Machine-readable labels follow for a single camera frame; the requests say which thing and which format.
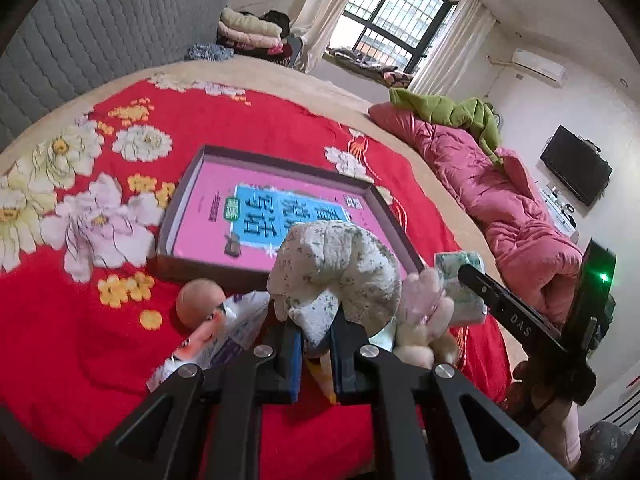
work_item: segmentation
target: white air conditioner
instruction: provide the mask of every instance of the white air conditioner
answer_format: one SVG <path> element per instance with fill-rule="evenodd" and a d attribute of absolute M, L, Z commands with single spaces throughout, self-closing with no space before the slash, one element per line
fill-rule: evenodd
<path fill-rule="evenodd" d="M 542 76 L 545 82 L 548 82 L 556 88 L 564 86 L 566 81 L 566 69 L 559 63 L 551 61 L 546 57 L 539 56 L 528 50 L 516 49 L 513 53 L 513 63 L 517 66 L 514 67 L 518 70 L 522 70 L 525 73 L 529 73 L 533 76 Z"/>

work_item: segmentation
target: gray headboard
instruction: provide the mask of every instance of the gray headboard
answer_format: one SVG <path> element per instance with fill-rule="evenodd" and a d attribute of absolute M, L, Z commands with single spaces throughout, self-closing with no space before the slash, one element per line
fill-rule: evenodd
<path fill-rule="evenodd" d="M 39 0 L 0 57 L 0 152 L 61 104 L 216 41 L 225 0 Z"/>

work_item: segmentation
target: television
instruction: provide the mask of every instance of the television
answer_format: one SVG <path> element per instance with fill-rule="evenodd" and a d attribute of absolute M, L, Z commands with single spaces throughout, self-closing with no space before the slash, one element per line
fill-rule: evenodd
<path fill-rule="evenodd" d="M 592 144 L 564 126 L 558 127 L 540 160 L 587 207 L 607 187 L 612 171 Z"/>

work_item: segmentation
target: hand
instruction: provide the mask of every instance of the hand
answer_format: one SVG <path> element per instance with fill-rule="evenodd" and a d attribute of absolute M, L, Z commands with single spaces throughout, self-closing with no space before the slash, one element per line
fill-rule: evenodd
<path fill-rule="evenodd" d="M 505 411 L 515 416 L 530 401 L 536 410 L 555 394 L 554 388 L 540 382 L 540 365 L 523 361 L 513 370 L 515 382 L 507 389 Z M 580 459 L 578 412 L 574 402 L 560 397 L 553 400 L 539 415 L 543 429 L 536 440 L 551 456 L 571 471 Z"/>

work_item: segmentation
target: pink blanket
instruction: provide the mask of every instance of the pink blanket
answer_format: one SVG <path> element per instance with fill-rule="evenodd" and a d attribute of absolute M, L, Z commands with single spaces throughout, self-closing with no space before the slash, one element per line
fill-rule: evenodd
<path fill-rule="evenodd" d="M 369 115 L 413 146 L 476 221 L 511 291 L 552 322 L 564 322 L 582 254 L 554 228 L 518 155 L 499 148 L 504 165 L 494 166 L 465 130 L 425 123 L 391 103 L 373 105 Z"/>

